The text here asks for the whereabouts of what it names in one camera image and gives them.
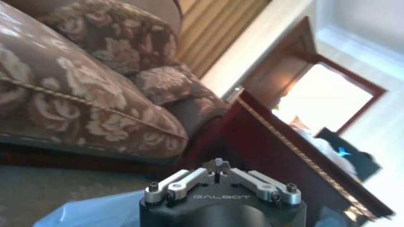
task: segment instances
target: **bag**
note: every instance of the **bag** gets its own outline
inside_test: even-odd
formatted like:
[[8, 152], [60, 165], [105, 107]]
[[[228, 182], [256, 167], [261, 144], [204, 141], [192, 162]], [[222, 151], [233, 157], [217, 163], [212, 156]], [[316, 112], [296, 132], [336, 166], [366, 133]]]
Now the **bag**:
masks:
[[33, 227], [138, 227], [144, 191], [72, 201], [41, 218]]

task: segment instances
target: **window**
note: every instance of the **window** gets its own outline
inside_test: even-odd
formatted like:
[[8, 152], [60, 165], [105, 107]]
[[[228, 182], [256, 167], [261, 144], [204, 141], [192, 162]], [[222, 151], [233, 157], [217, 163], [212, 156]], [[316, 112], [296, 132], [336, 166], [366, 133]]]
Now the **window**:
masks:
[[281, 98], [272, 113], [286, 123], [297, 117], [316, 134], [338, 131], [373, 95], [342, 73], [316, 64]]

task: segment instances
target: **dark wood table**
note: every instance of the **dark wood table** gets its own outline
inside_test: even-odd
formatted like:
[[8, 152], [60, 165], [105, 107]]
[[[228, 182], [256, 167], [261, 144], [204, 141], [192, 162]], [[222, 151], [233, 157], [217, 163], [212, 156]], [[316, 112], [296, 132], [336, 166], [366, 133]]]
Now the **dark wood table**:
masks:
[[[393, 214], [248, 92], [241, 93], [210, 133], [214, 143], [206, 150], [229, 160], [232, 167], [254, 169], [280, 182], [297, 185], [308, 205], [308, 227], [314, 225], [324, 208], [336, 211], [349, 226]], [[356, 220], [348, 218], [345, 210]]]

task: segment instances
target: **gray carpet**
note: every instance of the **gray carpet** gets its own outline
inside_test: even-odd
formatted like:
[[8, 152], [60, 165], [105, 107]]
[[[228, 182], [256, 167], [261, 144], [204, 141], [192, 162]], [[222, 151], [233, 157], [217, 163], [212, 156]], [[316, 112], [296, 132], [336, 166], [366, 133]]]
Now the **gray carpet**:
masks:
[[68, 201], [137, 191], [144, 175], [0, 166], [0, 227], [30, 227]]

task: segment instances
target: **curtain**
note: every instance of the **curtain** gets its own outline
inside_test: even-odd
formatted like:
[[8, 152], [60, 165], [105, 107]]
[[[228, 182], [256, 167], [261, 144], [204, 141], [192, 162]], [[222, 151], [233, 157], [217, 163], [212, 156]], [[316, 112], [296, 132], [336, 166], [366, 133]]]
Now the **curtain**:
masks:
[[201, 78], [270, 0], [180, 0], [177, 59]]

